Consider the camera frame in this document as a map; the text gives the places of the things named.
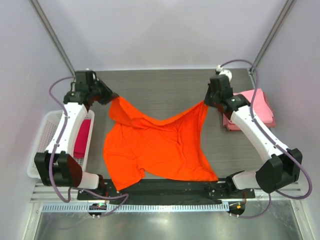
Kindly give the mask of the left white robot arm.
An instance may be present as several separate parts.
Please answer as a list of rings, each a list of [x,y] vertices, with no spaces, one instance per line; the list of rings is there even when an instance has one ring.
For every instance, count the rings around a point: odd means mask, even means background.
[[[62,115],[55,134],[44,152],[37,152],[34,163],[45,186],[88,189],[100,200],[107,192],[103,177],[88,173],[74,159],[76,139],[85,117],[94,102],[106,105],[116,99],[113,92],[93,70],[78,70],[71,78],[70,90],[63,101],[53,100],[61,107]]]

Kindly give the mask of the orange t shirt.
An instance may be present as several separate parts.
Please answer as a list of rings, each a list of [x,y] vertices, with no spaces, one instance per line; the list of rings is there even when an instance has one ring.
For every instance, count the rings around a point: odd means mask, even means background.
[[[201,133],[208,114],[203,101],[165,120],[152,118],[123,97],[112,101],[114,121],[103,146],[103,159],[117,191],[151,173],[169,180],[215,182],[201,148]]]

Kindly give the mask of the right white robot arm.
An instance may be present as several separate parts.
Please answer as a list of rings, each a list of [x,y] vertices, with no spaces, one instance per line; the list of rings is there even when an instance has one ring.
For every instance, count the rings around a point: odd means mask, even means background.
[[[270,194],[295,183],[300,176],[302,153],[289,149],[278,140],[265,124],[251,111],[251,103],[242,94],[235,95],[225,74],[210,78],[204,99],[207,106],[217,110],[232,121],[249,139],[263,164],[258,170],[240,171],[229,175],[225,191],[236,198],[244,189],[260,188]]]

